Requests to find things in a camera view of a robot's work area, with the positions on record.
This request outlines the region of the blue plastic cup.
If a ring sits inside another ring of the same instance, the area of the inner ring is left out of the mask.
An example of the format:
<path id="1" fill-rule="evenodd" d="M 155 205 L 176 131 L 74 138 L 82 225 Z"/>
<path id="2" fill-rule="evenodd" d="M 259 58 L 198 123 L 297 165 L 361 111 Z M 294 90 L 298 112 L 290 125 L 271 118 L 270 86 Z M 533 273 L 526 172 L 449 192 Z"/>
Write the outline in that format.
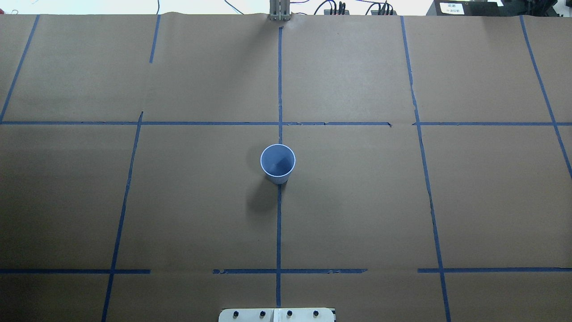
<path id="1" fill-rule="evenodd" d="M 260 167 L 274 185 L 285 184 L 296 165 L 294 151 L 283 144 L 266 147 L 260 155 Z"/>

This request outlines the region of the black power box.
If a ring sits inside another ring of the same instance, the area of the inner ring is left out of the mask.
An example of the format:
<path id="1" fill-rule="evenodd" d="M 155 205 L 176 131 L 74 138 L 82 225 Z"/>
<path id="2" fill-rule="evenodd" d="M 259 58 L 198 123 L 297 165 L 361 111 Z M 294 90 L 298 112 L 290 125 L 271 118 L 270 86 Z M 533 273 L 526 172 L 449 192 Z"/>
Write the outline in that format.
<path id="1" fill-rule="evenodd" d="M 502 17 L 497 2 L 488 0 L 433 0 L 427 16 Z"/>

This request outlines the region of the aluminium frame post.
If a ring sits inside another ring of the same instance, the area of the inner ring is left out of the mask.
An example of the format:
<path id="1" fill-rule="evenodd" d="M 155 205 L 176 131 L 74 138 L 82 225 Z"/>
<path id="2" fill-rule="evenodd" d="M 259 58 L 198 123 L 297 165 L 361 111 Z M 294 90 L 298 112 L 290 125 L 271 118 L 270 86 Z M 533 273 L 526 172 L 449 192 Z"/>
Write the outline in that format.
<path id="1" fill-rule="evenodd" d="M 289 21 L 291 19 L 290 0 L 269 0 L 270 21 Z"/>

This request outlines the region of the white mounting post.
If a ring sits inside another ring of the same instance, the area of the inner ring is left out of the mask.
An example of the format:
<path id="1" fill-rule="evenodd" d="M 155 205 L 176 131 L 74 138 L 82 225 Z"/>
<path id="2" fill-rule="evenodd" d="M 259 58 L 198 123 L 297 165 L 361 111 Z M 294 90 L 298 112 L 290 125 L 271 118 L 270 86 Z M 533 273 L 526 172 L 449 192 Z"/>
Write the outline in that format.
<path id="1" fill-rule="evenodd" d="M 333 308 L 235 308 L 221 310 L 219 322 L 335 322 Z"/>

